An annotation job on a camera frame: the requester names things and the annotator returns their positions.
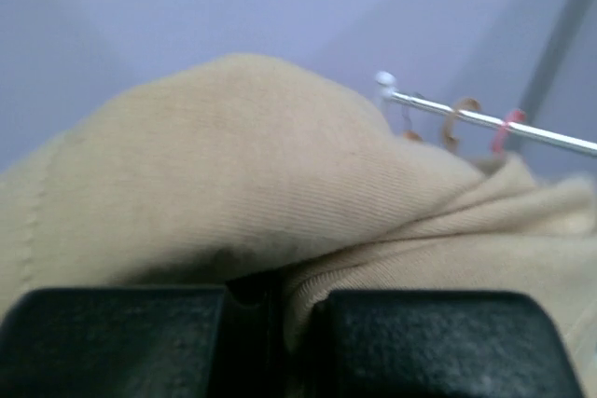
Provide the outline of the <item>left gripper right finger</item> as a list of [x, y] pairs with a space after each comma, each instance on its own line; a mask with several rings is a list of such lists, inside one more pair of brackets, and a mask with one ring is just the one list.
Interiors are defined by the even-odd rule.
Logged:
[[313, 310], [308, 397], [580, 397], [546, 312], [486, 291], [334, 291]]

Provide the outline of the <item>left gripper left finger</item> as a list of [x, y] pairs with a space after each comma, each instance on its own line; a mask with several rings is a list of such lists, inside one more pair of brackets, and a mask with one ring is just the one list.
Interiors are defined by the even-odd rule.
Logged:
[[5, 397], [276, 397], [271, 301], [224, 287], [39, 289], [1, 325]]

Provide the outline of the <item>beige t shirt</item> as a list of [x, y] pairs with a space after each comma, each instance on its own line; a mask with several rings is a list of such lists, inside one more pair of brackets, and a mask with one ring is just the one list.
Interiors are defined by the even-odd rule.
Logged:
[[285, 339], [335, 288], [532, 296], [587, 368], [596, 194], [522, 159], [394, 136], [367, 100], [272, 57], [131, 89], [1, 176], [1, 306], [36, 287], [285, 271]]

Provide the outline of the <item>wooden hanger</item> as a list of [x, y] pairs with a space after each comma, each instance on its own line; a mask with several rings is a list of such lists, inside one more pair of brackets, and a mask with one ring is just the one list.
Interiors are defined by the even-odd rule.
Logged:
[[410, 141], [420, 143], [423, 141], [423, 138], [421, 137], [421, 135], [419, 133], [417, 133], [413, 129], [412, 119], [410, 116], [410, 107], [411, 107], [410, 101], [406, 101], [405, 103], [402, 103], [402, 106], [401, 106], [401, 116], [402, 116], [402, 120], [403, 120], [402, 136]]

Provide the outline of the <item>pink plastic hanger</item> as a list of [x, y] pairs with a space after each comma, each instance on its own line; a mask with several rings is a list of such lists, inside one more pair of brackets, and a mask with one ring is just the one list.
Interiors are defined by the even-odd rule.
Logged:
[[510, 133], [512, 123], [523, 123], [526, 119], [526, 114], [520, 109], [510, 111], [502, 120], [502, 124], [496, 131], [491, 143], [491, 150], [494, 154], [499, 154], [504, 151], [504, 144], [507, 136]]

